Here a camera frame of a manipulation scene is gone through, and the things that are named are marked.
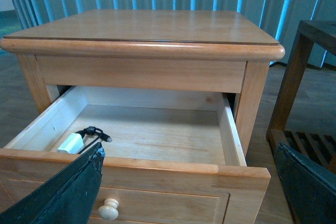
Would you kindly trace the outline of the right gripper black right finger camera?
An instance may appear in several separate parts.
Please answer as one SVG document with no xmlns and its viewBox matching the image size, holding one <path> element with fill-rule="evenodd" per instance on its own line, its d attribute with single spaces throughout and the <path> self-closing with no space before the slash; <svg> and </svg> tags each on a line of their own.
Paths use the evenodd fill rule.
<svg viewBox="0 0 336 224">
<path fill-rule="evenodd" d="M 300 223 L 335 223 L 335 174 L 279 143 L 275 165 Z"/>
</svg>

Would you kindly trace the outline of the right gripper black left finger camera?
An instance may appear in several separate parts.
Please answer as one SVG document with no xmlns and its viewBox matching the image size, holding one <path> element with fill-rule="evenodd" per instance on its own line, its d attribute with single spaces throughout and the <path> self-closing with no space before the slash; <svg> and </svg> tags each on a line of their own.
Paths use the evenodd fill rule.
<svg viewBox="0 0 336 224">
<path fill-rule="evenodd" d="M 1 223 L 87 223 L 102 181 L 100 142 L 1 213 Z"/>
</svg>

